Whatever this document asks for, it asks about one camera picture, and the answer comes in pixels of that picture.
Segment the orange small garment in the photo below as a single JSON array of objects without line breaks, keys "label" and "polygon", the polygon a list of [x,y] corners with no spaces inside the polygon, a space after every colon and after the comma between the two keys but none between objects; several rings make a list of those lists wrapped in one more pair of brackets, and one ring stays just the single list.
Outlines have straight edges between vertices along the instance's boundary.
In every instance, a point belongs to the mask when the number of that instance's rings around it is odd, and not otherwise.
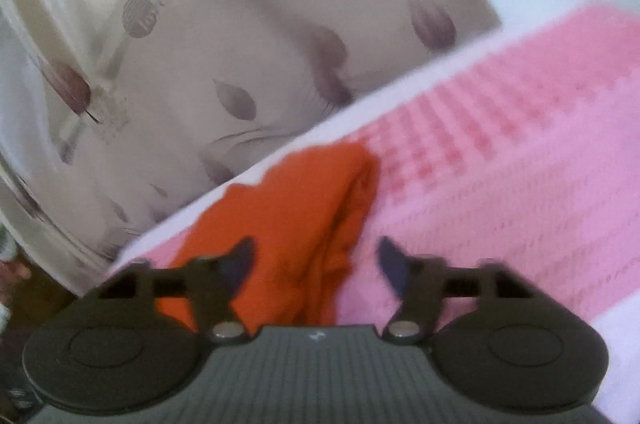
[{"label": "orange small garment", "polygon": [[254,265],[232,302],[247,330],[332,326],[378,177],[380,160],[360,144],[291,153],[258,184],[228,187],[163,263],[176,268],[195,257],[227,255],[250,237]]}]

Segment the pink checkered bed sheet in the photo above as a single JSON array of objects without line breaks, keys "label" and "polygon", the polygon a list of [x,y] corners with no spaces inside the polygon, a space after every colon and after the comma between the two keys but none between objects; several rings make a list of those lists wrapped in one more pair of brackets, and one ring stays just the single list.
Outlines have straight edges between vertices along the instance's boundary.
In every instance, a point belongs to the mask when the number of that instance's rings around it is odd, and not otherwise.
[{"label": "pink checkered bed sheet", "polygon": [[[336,296],[334,324],[385,326],[399,305],[376,249],[456,267],[503,262],[585,320],[639,288],[639,17],[591,4],[419,92],[363,127],[357,106],[328,146],[380,160],[378,190]],[[186,232],[233,184],[256,185],[299,140],[160,224],[117,259],[170,268]]]}]

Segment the beige leaf-patterned curtain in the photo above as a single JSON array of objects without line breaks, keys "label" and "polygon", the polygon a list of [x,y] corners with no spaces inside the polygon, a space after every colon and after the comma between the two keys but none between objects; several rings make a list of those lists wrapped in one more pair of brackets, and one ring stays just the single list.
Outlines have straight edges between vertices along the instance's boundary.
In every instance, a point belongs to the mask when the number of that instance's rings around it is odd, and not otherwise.
[{"label": "beige leaf-patterned curtain", "polygon": [[1,0],[1,210],[66,289],[498,25],[487,0]]}]

